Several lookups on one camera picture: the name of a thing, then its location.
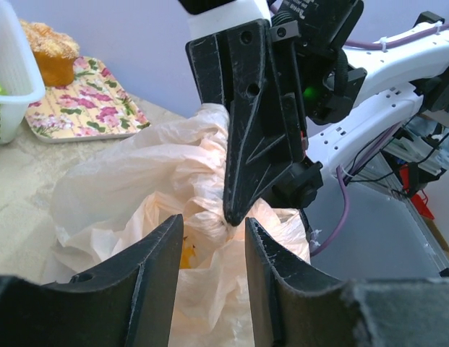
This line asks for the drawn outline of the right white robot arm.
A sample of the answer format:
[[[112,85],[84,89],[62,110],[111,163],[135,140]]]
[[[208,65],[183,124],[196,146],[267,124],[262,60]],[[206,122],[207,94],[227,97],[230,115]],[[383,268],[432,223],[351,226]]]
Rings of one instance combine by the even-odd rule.
[[[229,114],[223,214],[274,194],[307,207],[328,172],[420,111],[449,106],[449,22],[424,12],[376,43],[349,35],[362,1],[183,1],[203,103]]]

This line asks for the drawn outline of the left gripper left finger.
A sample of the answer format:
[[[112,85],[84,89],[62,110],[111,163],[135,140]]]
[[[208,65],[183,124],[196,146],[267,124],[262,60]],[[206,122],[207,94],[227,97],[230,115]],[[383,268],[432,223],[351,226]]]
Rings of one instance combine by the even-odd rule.
[[[183,230],[173,215],[68,283],[0,275],[0,346],[167,346]]]

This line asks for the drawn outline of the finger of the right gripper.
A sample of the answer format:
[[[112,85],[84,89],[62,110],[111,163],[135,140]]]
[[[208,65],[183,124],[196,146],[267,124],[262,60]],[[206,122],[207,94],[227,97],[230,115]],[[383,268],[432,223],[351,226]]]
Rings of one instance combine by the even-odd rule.
[[[191,40],[186,53],[202,103],[228,112],[223,214],[239,225],[305,149],[296,86],[282,80],[290,48],[268,20],[253,20]]]

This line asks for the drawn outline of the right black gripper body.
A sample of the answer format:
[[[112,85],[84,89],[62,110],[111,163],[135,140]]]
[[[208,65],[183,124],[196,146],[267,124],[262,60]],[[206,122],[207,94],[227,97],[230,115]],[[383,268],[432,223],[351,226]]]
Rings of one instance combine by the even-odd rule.
[[[337,123],[352,110],[367,75],[348,64],[343,45],[363,1],[282,1],[272,18],[277,95],[269,97],[265,134],[269,151],[286,169],[264,194],[271,207],[307,207],[322,187],[321,164],[307,157],[307,119]]]

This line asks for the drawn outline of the orange banana print plastic bag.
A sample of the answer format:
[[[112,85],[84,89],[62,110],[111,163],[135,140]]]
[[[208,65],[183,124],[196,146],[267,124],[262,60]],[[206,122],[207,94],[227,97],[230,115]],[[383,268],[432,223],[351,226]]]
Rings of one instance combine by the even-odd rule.
[[[171,346],[252,346],[245,227],[223,216],[228,112],[148,127],[70,169],[54,188],[44,281],[64,281],[128,248],[171,215],[184,244]]]

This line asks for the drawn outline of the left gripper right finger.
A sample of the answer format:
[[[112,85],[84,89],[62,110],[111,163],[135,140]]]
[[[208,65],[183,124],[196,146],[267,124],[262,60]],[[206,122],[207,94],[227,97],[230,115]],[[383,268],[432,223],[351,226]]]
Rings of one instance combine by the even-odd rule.
[[[449,346],[449,278],[338,280],[245,223],[256,346]]]

